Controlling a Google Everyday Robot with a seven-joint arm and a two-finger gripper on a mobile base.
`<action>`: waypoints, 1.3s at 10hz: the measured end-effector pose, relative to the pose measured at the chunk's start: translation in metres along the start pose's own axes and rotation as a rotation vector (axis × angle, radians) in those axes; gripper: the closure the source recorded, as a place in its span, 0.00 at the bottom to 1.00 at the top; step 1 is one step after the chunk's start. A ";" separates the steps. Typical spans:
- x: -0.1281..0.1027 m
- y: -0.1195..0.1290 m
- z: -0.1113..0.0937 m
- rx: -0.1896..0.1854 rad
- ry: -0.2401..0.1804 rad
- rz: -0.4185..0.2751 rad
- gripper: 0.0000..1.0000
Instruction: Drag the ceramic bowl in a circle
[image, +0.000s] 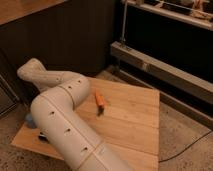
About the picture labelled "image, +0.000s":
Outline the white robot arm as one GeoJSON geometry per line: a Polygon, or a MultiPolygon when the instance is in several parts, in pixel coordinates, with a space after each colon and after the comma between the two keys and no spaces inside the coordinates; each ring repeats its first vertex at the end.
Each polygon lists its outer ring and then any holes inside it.
{"type": "Polygon", "coordinates": [[[133,171],[75,113],[90,93],[84,75],[48,70],[36,58],[23,64],[17,75],[38,88],[30,106],[33,121],[72,171],[133,171]]]}

